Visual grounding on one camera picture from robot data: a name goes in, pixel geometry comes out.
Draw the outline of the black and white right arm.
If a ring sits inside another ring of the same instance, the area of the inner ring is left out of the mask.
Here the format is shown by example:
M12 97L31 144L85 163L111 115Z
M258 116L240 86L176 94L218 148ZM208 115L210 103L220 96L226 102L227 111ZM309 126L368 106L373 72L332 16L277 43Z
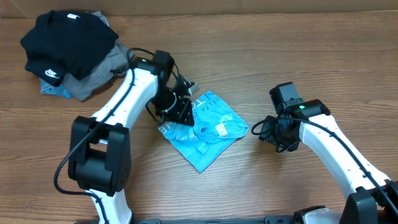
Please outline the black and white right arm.
M274 144L278 153L308 146L345 198L342 211L309 207L296 211L291 223L397 223L397 182L356 149L320 100L282 102L276 112L258 122L259 139Z

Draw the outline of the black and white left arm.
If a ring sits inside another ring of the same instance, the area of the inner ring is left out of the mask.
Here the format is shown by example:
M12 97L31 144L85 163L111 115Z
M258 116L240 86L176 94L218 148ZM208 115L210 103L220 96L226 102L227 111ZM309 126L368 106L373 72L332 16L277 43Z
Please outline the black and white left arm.
M195 82L180 74L174 58L157 50L150 59L134 57L122 85L91 117L78 116L73 124L70 152L63 165L77 182L80 195L91 197L97 223L133 223L124 188L131 171L130 130L142 110L156 123L193 126L192 102Z

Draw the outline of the light blue t-shirt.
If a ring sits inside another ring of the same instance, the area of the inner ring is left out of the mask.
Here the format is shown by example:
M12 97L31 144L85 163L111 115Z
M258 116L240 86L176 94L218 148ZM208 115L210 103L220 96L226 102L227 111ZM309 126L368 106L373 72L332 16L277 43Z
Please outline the light blue t-shirt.
M212 91L193 101L192 113L193 126L168 121L158 130L201 173L235 140L244 137L249 126Z

